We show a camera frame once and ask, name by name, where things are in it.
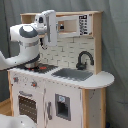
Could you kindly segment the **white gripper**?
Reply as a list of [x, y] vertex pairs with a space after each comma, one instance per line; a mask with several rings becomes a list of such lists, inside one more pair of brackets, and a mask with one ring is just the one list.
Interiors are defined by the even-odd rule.
[[34, 27], [39, 35], [44, 36], [45, 45], [57, 45], [56, 12], [54, 10], [46, 10], [37, 14]]

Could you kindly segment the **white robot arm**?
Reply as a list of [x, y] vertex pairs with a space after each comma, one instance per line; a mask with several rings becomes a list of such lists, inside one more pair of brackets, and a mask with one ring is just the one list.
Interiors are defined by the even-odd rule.
[[[12, 41], [19, 43], [20, 53], [5, 58], [0, 51], [0, 71], [36, 61], [39, 58], [40, 35], [44, 36], [45, 45], [57, 45], [56, 12], [46, 10], [37, 14], [33, 23], [12, 26], [10, 35]], [[12, 117], [0, 114], [0, 128], [36, 128], [36, 125], [26, 115]]]

